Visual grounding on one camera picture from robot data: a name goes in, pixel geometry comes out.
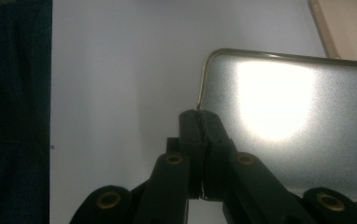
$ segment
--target denim fabric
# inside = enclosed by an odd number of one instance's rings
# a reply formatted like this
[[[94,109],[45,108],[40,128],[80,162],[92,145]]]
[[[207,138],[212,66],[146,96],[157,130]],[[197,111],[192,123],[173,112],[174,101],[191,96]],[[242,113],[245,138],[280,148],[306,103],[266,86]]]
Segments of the denim fabric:
[[[0,6],[0,223],[49,222],[51,0]]]

